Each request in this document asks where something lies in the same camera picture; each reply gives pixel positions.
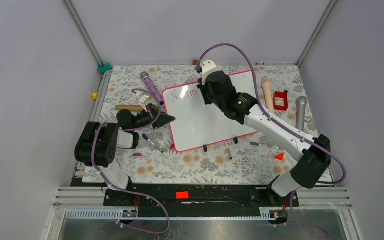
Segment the pink framed whiteboard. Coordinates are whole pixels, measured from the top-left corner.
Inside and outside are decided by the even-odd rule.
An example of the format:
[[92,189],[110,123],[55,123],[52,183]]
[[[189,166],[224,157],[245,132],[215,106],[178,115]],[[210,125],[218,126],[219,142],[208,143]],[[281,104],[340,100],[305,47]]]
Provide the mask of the pink framed whiteboard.
[[257,131],[228,119],[215,105],[206,105],[198,82],[168,87],[162,92],[166,113],[178,153],[232,140]]

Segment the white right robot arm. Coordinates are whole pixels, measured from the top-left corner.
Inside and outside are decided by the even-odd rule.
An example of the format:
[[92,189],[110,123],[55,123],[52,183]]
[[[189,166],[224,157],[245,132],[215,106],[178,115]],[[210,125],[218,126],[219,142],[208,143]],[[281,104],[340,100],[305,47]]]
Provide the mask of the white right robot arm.
[[327,137],[305,134],[268,113],[255,97],[237,92],[231,78],[223,71],[203,72],[198,88],[205,104],[214,104],[228,119],[269,137],[297,161],[289,172],[269,184],[266,198],[271,205],[281,205],[289,193],[300,188],[312,189],[331,165]]

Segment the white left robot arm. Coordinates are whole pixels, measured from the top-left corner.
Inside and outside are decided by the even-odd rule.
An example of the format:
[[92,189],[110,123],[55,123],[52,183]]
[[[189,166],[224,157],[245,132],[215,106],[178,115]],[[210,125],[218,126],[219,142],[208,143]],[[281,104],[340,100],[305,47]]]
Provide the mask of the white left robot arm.
[[87,122],[75,146],[74,157],[85,166],[94,168],[108,188],[117,191],[116,199],[128,206],[134,202],[135,192],[128,187],[130,177],[115,160],[117,150],[135,150],[140,140],[137,130],[149,126],[159,129],[176,118],[149,103],[145,107],[138,106],[136,110],[119,105],[116,119],[117,123]]

